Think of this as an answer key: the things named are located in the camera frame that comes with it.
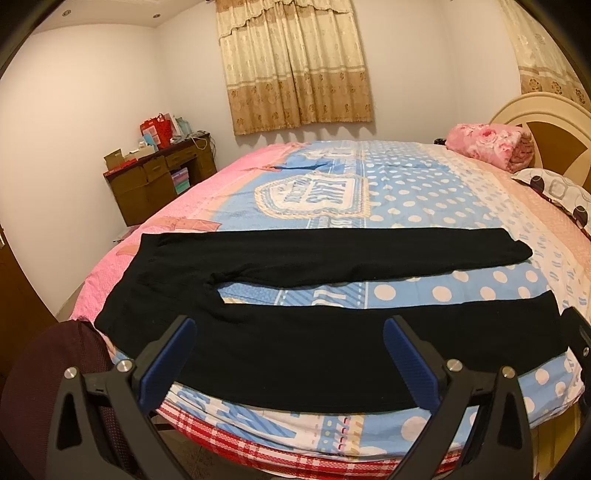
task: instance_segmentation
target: black pants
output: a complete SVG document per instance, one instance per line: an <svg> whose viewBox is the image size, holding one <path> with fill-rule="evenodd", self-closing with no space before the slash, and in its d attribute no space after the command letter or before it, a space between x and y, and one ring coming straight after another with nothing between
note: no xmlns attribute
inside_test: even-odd
<svg viewBox="0 0 591 480"><path fill-rule="evenodd" d="M519 374L563 353L551 292L529 300L398 309L225 304L220 283L273 287L390 280L510 265L532 252L502 229L319 229L144 235L96 327L131 357L178 314L197 346L178 379L252 406L316 413L392 411L414 403L382 340L401 314L445 358Z"/></svg>

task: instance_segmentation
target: cardboard box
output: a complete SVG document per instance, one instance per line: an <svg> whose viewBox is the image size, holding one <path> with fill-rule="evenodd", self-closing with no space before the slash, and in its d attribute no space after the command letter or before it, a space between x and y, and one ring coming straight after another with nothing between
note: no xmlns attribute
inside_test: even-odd
<svg viewBox="0 0 591 480"><path fill-rule="evenodd" d="M122 163L125 163L125 159L123 157L123 154L121 153L121 149L108 154L105 157L105 162L107 163L107 169L109 171L113 170L114 168L117 168Z"/></svg>
<svg viewBox="0 0 591 480"><path fill-rule="evenodd" d="M129 154L127 154L125 156L124 160L129 161L132 158L139 160L140 158L147 157L148 155L151 155L152 153L155 153L155 152L156 152L156 149L152 145L148 145L147 147L142 147L142 148L136 150L135 152L130 152Z"/></svg>

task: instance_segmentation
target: wooden door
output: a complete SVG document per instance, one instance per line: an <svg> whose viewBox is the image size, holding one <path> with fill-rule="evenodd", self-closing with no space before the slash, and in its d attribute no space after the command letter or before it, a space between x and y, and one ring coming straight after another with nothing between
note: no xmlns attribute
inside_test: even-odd
<svg viewBox="0 0 591 480"><path fill-rule="evenodd" d="M22 350L55 322L18 265L0 225L0 391Z"/></svg>

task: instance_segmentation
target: blue clamp pad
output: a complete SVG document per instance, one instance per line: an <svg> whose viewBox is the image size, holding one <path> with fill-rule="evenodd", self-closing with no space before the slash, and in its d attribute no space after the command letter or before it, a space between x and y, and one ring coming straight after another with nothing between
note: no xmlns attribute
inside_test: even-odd
<svg viewBox="0 0 591 480"><path fill-rule="evenodd" d="M425 346L430 344L421 341L399 316L384 323L384 344L415 403L431 413L437 411L441 403L440 388L446 382L441 369L443 359L437 354L438 376L419 351L426 350Z"/></svg>
<svg viewBox="0 0 591 480"><path fill-rule="evenodd" d="M193 319L178 317L162 337L149 343L137 359L132 387L144 415L162 405L197 341Z"/></svg>

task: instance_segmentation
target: curtain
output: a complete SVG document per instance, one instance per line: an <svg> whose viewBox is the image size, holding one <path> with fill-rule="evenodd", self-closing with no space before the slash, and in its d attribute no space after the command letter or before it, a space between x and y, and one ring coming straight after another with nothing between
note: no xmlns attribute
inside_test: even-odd
<svg viewBox="0 0 591 480"><path fill-rule="evenodd" d="M589 95L546 29L515 0L499 0L521 75L521 92L563 95L591 111Z"/></svg>
<svg viewBox="0 0 591 480"><path fill-rule="evenodd" d="M234 133L371 122L350 0L217 0Z"/></svg>

